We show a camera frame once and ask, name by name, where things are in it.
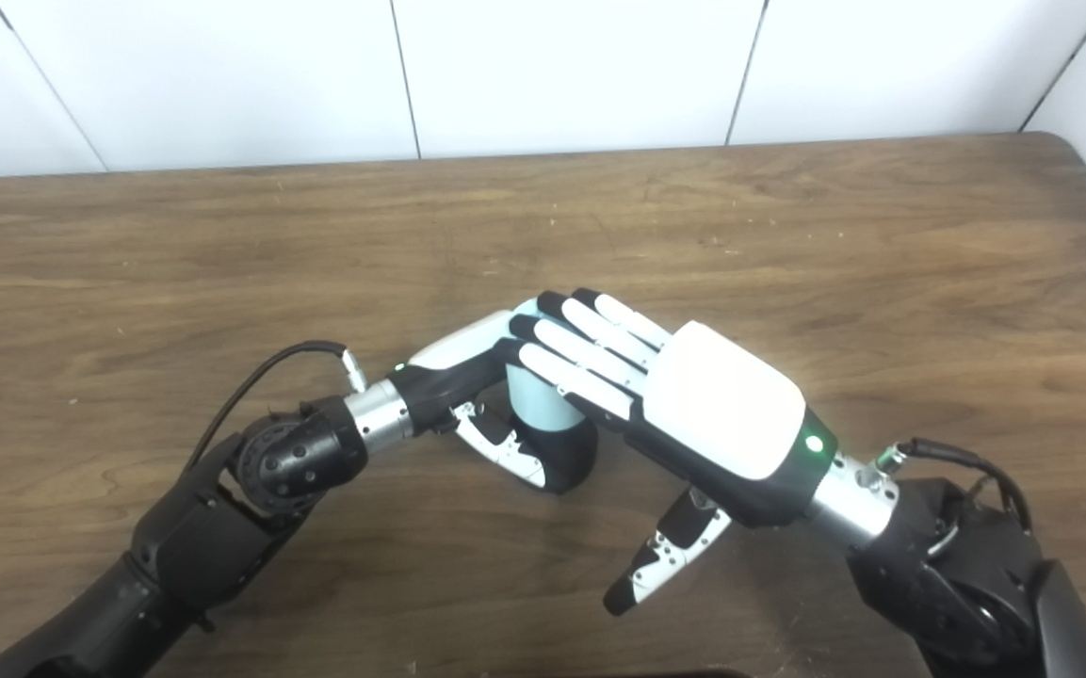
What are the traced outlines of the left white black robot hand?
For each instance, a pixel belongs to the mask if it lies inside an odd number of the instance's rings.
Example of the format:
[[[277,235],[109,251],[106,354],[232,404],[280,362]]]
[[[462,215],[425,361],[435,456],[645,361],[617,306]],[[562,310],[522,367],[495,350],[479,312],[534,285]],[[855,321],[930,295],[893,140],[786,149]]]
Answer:
[[[590,475],[599,434],[554,386],[495,355],[512,318],[534,310],[496,310],[424,347],[388,378],[414,434],[456,434],[530,488],[561,494]]]

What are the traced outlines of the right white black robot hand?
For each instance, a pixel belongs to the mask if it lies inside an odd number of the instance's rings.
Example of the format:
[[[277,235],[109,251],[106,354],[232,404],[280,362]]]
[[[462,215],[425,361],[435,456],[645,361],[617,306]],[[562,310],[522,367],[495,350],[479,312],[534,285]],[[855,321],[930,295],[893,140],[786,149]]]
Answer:
[[[613,296],[546,291],[515,315],[494,355],[620,434],[689,484],[603,604],[623,615],[689,566],[730,524],[801,519],[836,440],[800,387],[697,321],[675,331]]]

